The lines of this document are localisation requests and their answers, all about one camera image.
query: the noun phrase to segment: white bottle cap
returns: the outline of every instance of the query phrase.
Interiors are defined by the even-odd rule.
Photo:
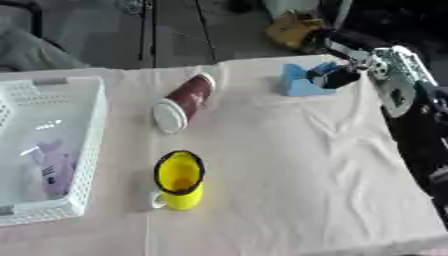
[[[154,107],[153,114],[160,130],[165,133],[174,134],[187,127],[187,115],[176,102],[170,99],[160,100]]]
[[[210,86],[212,87],[211,92],[214,92],[215,89],[216,89],[216,81],[213,78],[213,76],[210,75],[209,73],[205,73],[205,72],[204,73],[199,73],[198,75],[199,76],[203,76],[209,82]]]

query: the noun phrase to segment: plastic basket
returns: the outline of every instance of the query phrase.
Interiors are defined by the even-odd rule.
[[[107,114],[104,87],[100,77],[0,82],[0,226],[84,214]],[[60,198],[28,200],[22,167],[29,159],[20,152],[52,137],[77,160],[71,184]]]

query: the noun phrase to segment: blue sponge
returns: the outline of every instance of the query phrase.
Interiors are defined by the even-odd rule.
[[[334,62],[324,62],[312,71],[319,75],[330,72],[337,67]],[[286,64],[283,66],[282,87],[286,96],[312,96],[335,93],[335,89],[323,89],[313,84],[307,79],[308,70],[295,64]]]

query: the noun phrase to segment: mug rim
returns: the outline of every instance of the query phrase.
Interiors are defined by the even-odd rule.
[[[180,189],[180,190],[172,191],[172,190],[166,189],[164,186],[162,186],[162,183],[160,182],[160,179],[159,179],[160,178],[159,169],[166,160],[168,160],[171,156],[173,156],[176,153],[188,153],[190,156],[193,157],[193,159],[195,160],[196,164],[199,167],[199,179],[197,180],[197,182],[195,184],[191,185],[187,189]],[[193,191],[195,191],[196,188],[199,187],[199,185],[202,183],[202,181],[204,179],[204,175],[205,175],[205,168],[204,168],[204,163],[202,162],[201,158],[199,158],[196,154],[194,154],[190,151],[187,151],[187,150],[172,151],[172,152],[162,156],[162,158],[160,158],[160,160],[154,166],[154,181],[157,184],[157,186],[159,187],[159,189],[168,194],[177,195],[177,196],[188,195],[188,194],[192,193]]]

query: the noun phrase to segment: white tablecloth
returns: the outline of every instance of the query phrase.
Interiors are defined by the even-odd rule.
[[[1,75],[100,74],[110,112],[86,216],[1,228],[0,255],[396,255],[446,242],[365,77],[332,96],[279,94],[282,64],[328,59]],[[200,70],[218,80],[208,107],[187,130],[161,134],[151,106]],[[153,165],[174,149],[205,161],[204,199],[150,210]]]

